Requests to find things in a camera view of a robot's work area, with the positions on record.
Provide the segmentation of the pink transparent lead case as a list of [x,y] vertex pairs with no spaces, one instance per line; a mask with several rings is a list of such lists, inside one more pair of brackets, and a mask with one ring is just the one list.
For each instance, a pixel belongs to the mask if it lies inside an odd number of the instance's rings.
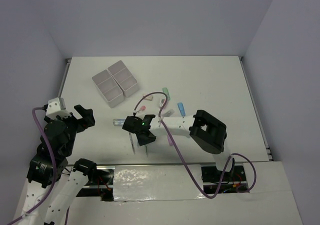
[[140,112],[144,112],[145,110],[146,110],[146,106],[142,105],[137,112],[140,113]]

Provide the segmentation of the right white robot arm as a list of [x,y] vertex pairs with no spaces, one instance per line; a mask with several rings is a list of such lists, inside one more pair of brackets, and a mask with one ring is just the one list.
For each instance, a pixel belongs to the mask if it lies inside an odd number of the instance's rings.
[[191,138],[203,151],[213,155],[221,180],[228,181],[235,175],[234,161],[225,145],[227,126],[204,110],[183,117],[157,118],[153,114],[147,114],[144,118],[127,116],[122,129],[135,134],[139,146],[151,144],[157,137],[163,136]]

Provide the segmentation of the clear bottle blue cap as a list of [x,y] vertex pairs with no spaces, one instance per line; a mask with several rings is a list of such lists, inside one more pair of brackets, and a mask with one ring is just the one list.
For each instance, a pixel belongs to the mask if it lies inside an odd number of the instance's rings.
[[112,121],[112,124],[115,126],[115,127],[122,127],[125,123],[125,119],[113,119]]

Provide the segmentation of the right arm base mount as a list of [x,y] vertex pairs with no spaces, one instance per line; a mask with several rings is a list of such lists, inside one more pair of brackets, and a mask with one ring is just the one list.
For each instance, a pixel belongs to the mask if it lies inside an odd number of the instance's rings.
[[[217,170],[215,166],[202,166],[201,174],[204,192],[208,195],[213,195],[218,188],[222,171]],[[236,165],[233,168],[233,172],[224,173],[218,193],[233,194],[245,192],[248,188],[244,167]]]

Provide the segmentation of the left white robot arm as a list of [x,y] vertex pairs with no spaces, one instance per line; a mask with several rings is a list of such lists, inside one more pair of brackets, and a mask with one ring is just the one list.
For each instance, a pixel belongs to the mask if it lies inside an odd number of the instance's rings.
[[76,118],[56,101],[32,109],[33,120],[41,133],[41,143],[29,163],[27,193],[21,215],[12,224],[60,224],[82,187],[97,181],[97,164],[81,158],[75,162],[60,192],[53,195],[68,165],[67,157],[72,154],[76,135],[93,127],[96,122],[92,109],[85,109],[79,104],[74,109],[81,118]]

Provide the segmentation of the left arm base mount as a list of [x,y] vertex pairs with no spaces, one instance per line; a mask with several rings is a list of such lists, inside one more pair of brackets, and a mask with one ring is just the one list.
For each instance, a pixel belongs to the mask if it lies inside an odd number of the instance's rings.
[[65,184],[76,197],[96,197],[103,202],[112,202],[113,179],[113,169],[98,169],[95,162],[81,158],[70,170]]

